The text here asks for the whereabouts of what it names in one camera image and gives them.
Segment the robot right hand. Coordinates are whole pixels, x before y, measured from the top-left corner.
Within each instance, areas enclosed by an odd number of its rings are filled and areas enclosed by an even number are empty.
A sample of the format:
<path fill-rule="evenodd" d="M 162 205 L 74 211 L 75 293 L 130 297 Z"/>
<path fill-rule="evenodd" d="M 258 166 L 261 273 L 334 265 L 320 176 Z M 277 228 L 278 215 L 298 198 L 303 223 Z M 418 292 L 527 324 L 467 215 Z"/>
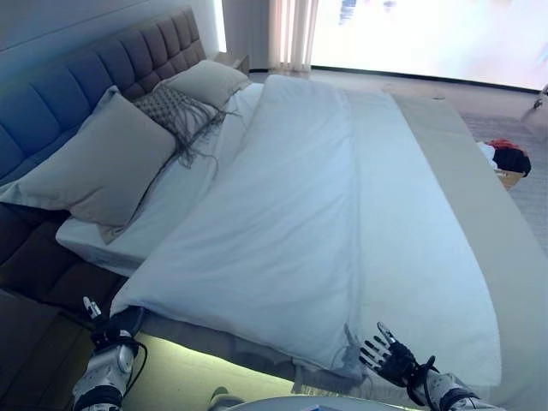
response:
<path fill-rule="evenodd" d="M 377 322 L 377 328 L 379 335 L 360 347 L 360 362 L 395 386 L 415 388 L 424 380 L 426 368 L 384 323 Z"/>

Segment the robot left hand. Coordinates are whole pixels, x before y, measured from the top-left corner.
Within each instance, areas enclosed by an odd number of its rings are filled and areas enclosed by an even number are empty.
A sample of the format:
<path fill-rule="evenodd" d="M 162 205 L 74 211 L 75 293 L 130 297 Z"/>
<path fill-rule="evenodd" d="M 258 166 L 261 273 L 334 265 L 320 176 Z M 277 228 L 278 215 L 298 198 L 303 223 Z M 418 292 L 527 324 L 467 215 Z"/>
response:
<path fill-rule="evenodd" d="M 145 316 L 143 307 L 129 307 L 107 318 L 98 304 L 87 296 L 83 297 L 83 305 L 93 324 L 91 341 L 97 350 L 133 339 L 140 330 Z"/>

